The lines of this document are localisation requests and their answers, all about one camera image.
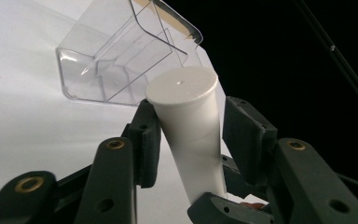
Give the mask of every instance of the brass screw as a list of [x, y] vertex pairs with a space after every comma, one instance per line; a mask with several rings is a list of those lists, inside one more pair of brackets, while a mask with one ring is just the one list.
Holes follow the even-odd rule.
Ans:
[[20, 180], [14, 190], [18, 193], [29, 193], [39, 189], [43, 185], [44, 179], [42, 176], [29, 176]]
[[295, 150], [304, 150], [305, 146], [299, 142], [296, 141], [288, 141], [287, 145]]
[[122, 140], [116, 139], [106, 144], [109, 149], [120, 149], [126, 145]]

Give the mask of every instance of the white cylinder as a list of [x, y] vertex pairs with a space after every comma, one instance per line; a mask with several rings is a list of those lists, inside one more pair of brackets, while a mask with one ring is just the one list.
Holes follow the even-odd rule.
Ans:
[[146, 99], [155, 107], [192, 204], [204, 192], [226, 198], [220, 151], [215, 71], [203, 66], [173, 69], [153, 79]]

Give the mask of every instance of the white table surface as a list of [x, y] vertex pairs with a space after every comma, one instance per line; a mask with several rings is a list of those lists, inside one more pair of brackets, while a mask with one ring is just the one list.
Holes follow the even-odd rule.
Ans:
[[[92, 163], [97, 146], [120, 136], [136, 107], [67, 99], [55, 48], [91, 0], [0, 0], [0, 188], [30, 171], [60, 180]], [[213, 67], [198, 47], [202, 65]], [[225, 94], [217, 88], [220, 116]], [[222, 141], [222, 153], [229, 152]], [[191, 223], [190, 206], [162, 135], [158, 179], [138, 188], [138, 223]]]

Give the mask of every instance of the clear plastic container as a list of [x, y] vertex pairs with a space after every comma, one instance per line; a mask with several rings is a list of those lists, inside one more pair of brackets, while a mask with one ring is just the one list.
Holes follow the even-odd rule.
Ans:
[[138, 105], [149, 81], [200, 65], [197, 28], [162, 1], [94, 0], [57, 47], [72, 100]]

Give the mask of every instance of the cylinder top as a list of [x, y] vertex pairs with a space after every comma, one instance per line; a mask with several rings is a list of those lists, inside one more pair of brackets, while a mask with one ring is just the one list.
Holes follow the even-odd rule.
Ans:
[[153, 79], [146, 89], [152, 105], [179, 106], [201, 100], [213, 92], [217, 74], [212, 68], [187, 66], [176, 68]]

